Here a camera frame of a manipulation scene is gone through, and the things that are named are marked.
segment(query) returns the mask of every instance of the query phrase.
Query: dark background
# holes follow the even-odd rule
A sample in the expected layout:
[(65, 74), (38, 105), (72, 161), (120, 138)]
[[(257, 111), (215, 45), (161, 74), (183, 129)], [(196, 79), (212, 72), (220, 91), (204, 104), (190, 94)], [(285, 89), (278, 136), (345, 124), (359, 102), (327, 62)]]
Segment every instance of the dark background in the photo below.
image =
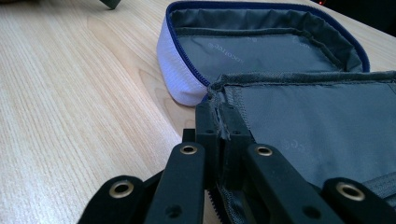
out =
[(396, 0), (314, 0), (314, 2), (396, 36)]

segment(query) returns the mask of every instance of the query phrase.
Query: light wood grain surface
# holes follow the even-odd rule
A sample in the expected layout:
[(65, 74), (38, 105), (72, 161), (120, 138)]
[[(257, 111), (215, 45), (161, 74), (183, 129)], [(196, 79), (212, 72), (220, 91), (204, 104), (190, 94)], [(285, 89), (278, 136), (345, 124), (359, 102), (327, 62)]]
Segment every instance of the light wood grain surface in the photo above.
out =
[[(108, 179), (163, 169), (194, 127), (156, 59), (170, 3), (0, 5), (0, 223), (75, 223)], [(396, 70), (395, 37), (324, 10), (361, 42), (372, 71)], [(219, 223), (205, 199), (205, 223)]]

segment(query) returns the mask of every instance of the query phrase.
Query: gray fabric pocket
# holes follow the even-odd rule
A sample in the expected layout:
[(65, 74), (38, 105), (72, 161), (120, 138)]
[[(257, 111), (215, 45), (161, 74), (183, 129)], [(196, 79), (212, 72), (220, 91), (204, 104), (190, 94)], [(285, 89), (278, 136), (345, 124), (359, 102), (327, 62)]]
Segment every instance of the gray fabric pocket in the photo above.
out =
[(355, 47), (310, 12), (181, 9), (170, 14), (180, 50), (209, 83), (249, 72), (361, 72)]
[[(322, 187), (333, 177), (367, 182), (396, 172), (395, 82), (396, 72), (244, 74), (209, 89), (214, 104), (238, 107), (256, 142), (278, 148)], [(371, 183), (380, 195), (384, 184)], [(396, 183), (386, 187), (391, 199)]]

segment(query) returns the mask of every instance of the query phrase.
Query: blue zipper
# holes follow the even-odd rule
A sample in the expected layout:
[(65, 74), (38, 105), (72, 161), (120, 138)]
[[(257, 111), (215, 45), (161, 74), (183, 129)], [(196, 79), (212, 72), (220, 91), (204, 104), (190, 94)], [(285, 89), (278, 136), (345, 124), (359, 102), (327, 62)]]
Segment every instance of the blue zipper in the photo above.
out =
[(318, 16), (334, 27), (340, 34), (354, 47), (357, 51), (359, 58), (362, 62), (363, 72), (370, 72), (370, 62), (367, 54), (361, 44), (353, 37), (353, 35), (347, 31), (338, 21), (336, 21), (332, 16), (326, 12), (310, 6), (297, 5), (297, 4), (279, 4), (279, 3), (245, 3), (245, 2), (175, 2), (168, 6), (166, 9), (166, 23), (168, 25), (169, 33), (172, 36), (172, 40), (177, 48), (177, 52), (181, 56), (183, 62), (190, 69), (192, 74), (205, 86), (208, 86), (210, 82), (204, 78), (195, 66), (190, 61), (184, 49), (181, 47), (177, 40), (177, 34), (175, 28), (173, 27), (170, 14), (176, 10), (182, 9), (279, 9), (279, 10), (296, 10), (310, 12), (315, 16)]

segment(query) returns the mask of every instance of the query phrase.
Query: white fabric edge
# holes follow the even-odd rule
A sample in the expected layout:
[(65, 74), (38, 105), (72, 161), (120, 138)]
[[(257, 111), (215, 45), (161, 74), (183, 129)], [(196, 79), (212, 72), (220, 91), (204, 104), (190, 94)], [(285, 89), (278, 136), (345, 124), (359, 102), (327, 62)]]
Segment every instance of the white fabric edge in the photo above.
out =
[(182, 105), (194, 106), (201, 103), (207, 88), (192, 74), (178, 54), (166, 18), (157, 43), (157, 58), (172, 97)]

